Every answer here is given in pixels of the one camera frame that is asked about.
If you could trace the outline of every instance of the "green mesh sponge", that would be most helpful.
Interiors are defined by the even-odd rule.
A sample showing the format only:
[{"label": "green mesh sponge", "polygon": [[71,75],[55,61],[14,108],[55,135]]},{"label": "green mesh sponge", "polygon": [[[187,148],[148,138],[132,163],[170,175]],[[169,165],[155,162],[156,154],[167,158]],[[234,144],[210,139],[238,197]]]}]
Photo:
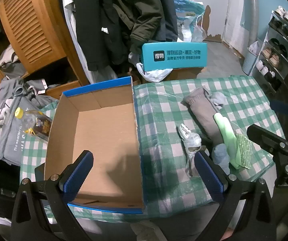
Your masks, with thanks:
[{"label": "green mesh sponge", "polygon": [[241,166],[250,169],[252,141],[242,134],[236,133],[235,136],[241,153]]}]

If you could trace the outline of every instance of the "blue wall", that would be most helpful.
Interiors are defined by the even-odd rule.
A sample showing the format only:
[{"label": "blue wall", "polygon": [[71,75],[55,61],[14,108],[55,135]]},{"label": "blue wall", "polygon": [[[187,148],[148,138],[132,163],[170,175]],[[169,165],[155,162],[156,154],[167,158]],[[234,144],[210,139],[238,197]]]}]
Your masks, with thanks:
[{"label": "blue wall", "polygon": [[[258,38],[263,41],[267,32],[268,23],[270,21],[271,13],[279,5],[288,11],[287,0],[258,0],[259,4],[259,30]],[[240,25],[246,30],[251,28],[251,1],[244,0],[243,13]]]}]

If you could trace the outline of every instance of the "jacket sleeve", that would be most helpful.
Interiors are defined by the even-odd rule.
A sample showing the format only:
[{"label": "jacket sleeve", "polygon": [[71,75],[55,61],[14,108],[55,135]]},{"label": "jacket sleeve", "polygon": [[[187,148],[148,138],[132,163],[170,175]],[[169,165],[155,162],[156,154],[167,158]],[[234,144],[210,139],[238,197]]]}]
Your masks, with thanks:
[{"label": "jacket sleeve", "polygon": [[153,38],[164,13],[160,0],[133,0],[133,4],[139,12],[139,17],[130,35],[130,50],[140,54],[141,46]]}]

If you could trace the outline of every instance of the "pipe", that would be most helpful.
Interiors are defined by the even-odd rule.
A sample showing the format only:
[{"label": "pipe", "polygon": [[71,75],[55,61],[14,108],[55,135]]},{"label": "pipe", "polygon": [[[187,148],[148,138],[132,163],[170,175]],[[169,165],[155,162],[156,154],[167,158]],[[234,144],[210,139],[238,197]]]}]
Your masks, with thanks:
[{"label": "pipe", "polygon": [[259,30],[259,6],[257,0],[251,0],[251,29],[249,34],[248,47],[257,41],[257,34]]}]

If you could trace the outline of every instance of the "black logo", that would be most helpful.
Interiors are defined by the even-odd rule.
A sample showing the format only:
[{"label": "black logo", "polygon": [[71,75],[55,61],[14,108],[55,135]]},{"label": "black logo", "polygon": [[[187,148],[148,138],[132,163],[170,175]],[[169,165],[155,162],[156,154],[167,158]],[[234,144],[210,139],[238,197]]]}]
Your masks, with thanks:
[{"label": "black logo", "polygon": [[155,51],[154,52],[154,62],[162,62],[162,61],[165,61],[164,51]]}]

